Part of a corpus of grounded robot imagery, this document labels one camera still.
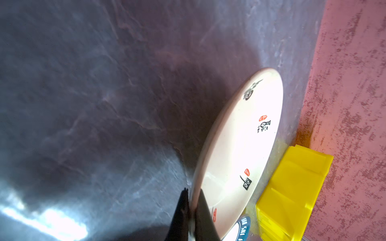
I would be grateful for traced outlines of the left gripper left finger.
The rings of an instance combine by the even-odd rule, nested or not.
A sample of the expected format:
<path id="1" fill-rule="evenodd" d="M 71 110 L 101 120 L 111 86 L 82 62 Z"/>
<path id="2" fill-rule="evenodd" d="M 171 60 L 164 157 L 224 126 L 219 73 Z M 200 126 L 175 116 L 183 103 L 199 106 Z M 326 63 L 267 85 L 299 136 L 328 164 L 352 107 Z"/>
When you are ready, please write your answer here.
<path id="1" fill-rule="evenodd" d="M 185 188 L 173 215 L 165 241 L 187 241 L 189 239 L 189 192 Z"/>

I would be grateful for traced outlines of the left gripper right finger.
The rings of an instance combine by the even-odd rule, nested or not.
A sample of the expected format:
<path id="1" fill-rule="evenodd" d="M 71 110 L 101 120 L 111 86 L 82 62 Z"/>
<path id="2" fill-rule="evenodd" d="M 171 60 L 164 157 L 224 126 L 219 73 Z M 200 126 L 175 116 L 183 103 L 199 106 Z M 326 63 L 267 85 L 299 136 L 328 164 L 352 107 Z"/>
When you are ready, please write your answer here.
<path id="1" fill-rule="evenodd" d="M 195 232 L 196 241 L 221 241 L 215 229 L 211 213 L 203 191 L 200 191 L 198 205 L 195 211 Z"/>

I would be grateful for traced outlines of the green rim HAO WEI plate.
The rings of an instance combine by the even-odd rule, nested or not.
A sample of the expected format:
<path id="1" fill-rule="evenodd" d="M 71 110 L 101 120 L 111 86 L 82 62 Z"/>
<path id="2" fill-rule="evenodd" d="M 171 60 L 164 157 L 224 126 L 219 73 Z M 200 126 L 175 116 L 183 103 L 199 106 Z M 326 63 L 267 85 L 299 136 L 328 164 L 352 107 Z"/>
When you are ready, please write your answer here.
<path id="1" fill-rule="evenodd" d="M 242 216 L 222 241 L 246 241 L 248 239 L 250 226 L 250 217 L 248 215 Z"/>

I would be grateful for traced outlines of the yellow plastic bin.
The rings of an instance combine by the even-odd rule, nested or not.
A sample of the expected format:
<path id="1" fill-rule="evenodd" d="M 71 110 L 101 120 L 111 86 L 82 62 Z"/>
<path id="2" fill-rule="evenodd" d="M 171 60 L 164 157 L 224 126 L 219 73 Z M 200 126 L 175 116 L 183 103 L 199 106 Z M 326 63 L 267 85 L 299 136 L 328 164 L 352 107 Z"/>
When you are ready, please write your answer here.
<path id="1" fill-rule="evenodd" d="M 300 241 L 334 157 L 290 146 L 256 203 L 264 241 Z"/>

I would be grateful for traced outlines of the cream plate calligraphy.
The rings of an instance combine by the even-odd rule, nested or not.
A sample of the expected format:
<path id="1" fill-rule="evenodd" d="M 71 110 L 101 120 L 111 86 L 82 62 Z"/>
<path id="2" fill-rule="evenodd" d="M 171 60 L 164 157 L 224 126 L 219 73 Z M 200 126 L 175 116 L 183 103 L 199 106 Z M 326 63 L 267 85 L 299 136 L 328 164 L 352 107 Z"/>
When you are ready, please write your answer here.
<path id="1" fill-rule="evenodd" d="M 264 68 L 232 95 L 207 135 L 194 173 L 190 211 L 202 206 L 224 238 L 243 213 L 273 149 L 283 105 L 280 74 Z"/>

